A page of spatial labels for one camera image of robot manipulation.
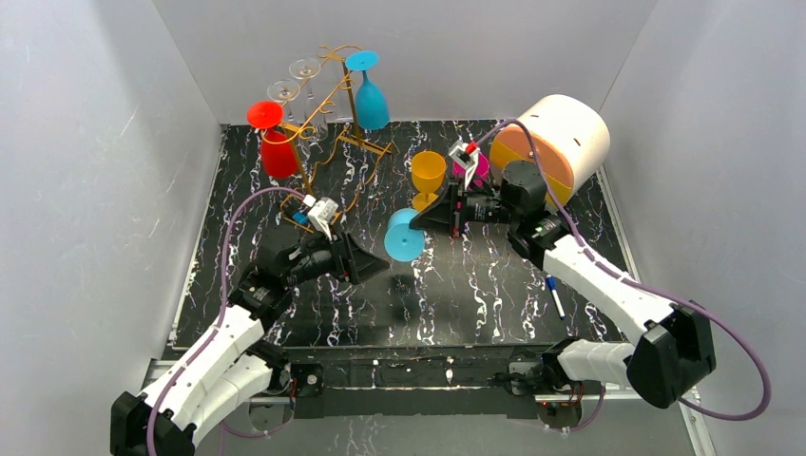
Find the light blue wine glass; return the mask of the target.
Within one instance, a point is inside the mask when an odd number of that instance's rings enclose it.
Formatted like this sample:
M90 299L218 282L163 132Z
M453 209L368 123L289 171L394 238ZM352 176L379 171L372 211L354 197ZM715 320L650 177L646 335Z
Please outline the light blue wine glass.
M386 253L395 261L411 262L425 250L425 234L412 229L409 224L418 212L412 208L395 211L388 222L384 237Z

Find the yellow wine glass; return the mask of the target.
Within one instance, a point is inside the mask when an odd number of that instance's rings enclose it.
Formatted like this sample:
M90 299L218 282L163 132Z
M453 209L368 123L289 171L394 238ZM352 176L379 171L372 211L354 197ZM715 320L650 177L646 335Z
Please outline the yellow wine glass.
M413 209L422 212L437 200L446 170L445 158L436 152L422 151L413 156L411 173L417 191L412 199Z

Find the teal blue wine glass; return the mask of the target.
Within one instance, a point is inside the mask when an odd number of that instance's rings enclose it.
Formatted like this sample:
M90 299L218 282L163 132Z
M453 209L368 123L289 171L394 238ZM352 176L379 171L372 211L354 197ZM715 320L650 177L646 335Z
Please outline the teal blue wine glass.
M390 111L383 91L374 84L368 71L375 67L379 56L371 50L360 50L346 59L352 72L359 72L362 83L355 94L355 110L358 125L367 130L384 128L390 122Z

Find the gold wire glass rack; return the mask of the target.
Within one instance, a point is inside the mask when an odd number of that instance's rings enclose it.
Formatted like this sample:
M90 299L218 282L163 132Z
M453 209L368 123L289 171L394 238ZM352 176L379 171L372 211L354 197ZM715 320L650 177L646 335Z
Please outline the gold wire glass rack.
M344 209L337 210L335 220L353 210L365 187L375 179L381 161L394 151L391 142L381 144L371 141L367 137L371 130L363 129L357 123L355 94L362 77L359 72L347 68L346 59L360 50L368 49L351 45L321 46L313 56L321 63L321 71L312 80L316 99L309 100L299 87L296 98L298 125L286 123L283 112L283 121L278 126L278 130L286 134L287 142L293 146L297 160L297 172L289 178L300 178L298 190L303 193L316 192L314 185L320 170L328 167L339 149L362 151L368 156L370 173L355 185L352 198Z

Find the magenta wine glass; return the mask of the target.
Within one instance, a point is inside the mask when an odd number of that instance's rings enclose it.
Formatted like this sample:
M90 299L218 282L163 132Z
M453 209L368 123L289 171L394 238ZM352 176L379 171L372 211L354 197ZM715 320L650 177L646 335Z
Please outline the magenta wine glass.
M457 163L453 164L452 173L456 177L463 177L464 169ZM480 154L478 156L478 165L476 167L473 180L470 184L472 188L481 187L483 182L487 179L489 173L489 161L486 156Z

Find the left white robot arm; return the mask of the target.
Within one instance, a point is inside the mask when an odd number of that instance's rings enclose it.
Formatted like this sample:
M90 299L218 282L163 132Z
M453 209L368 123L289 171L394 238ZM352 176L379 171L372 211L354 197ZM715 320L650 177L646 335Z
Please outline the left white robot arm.
M113 403L113 455L193 455L206 434L269 389L288 358L264 335L291 307L294 288L320 276L360 284L388 270L387 260L344 232L299 238L279 228L225 293L224 317L141 392Z

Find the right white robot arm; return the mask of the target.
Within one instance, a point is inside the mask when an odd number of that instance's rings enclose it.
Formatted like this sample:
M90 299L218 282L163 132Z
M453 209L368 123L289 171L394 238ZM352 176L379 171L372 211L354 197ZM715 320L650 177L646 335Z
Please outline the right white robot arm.
M552 387L582 381L635 390L666 409L715 370L709 320L700 313L607 273L610 263L590 259L569 223L547 209L548 187L536 165L513 161L500 186L466 190L451 178L437 200L410 222L414 230L457 238L469 222L507 225L513 250L538 269L586 297L625 335L623 343L568 338L542 354L539 379Z

